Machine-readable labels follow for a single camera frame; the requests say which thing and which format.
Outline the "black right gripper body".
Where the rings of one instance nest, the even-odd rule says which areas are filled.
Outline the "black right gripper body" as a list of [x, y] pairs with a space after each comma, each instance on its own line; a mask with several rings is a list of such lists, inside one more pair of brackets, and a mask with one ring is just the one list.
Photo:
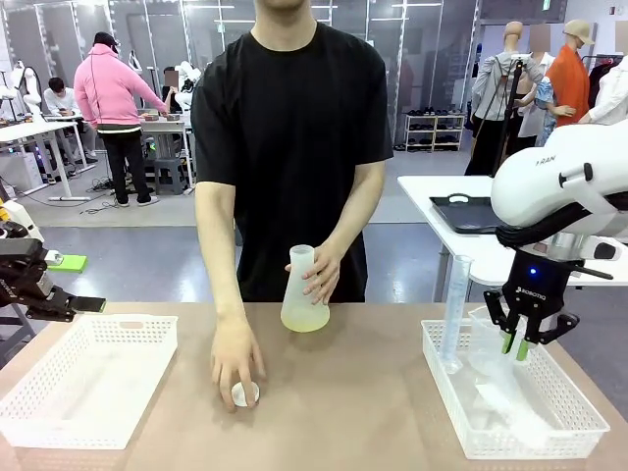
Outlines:
[[572, 271], [572, 261], [555, 261], [517, 249], [503, 286], [509, 308], [507, 316], [529, 317], [537, 304], [539, 319], [550, 316], [573, 319], [573, 314], [564, 309], [564, 292]]

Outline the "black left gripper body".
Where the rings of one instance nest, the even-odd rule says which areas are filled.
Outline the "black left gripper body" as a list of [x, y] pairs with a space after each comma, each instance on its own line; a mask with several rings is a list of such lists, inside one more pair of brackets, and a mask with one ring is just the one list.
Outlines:
[[25, 271], [1, 270], [1, 304], [18, 303], [20, 299], [46, 299], [53, 290], [53, 283], [41, 267]]

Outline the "person's right hand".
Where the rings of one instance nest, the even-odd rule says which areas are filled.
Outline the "person's right hand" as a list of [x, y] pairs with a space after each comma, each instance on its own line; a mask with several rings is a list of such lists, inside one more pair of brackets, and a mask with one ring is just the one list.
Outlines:
[[245, 403], [256, 403], [253, 377], [266, 378], [262, 352], [243, 311], [220, 314], [211, 349], [211, 378], [217, 386], [222, 402], [230, 412], [236, 410], [231, 389], [240, 382]]

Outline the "person's left hand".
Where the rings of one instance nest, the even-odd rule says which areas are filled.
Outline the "person's left hand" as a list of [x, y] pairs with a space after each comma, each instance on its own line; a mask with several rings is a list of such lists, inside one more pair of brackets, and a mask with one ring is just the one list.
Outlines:
[[340, 262], [343, 251], [333, 242], [326, 241], [314, 249], [313, 266], [301, 279], [306, 282], [303, 294], [313, 305], [327, 305], [340, 279]]

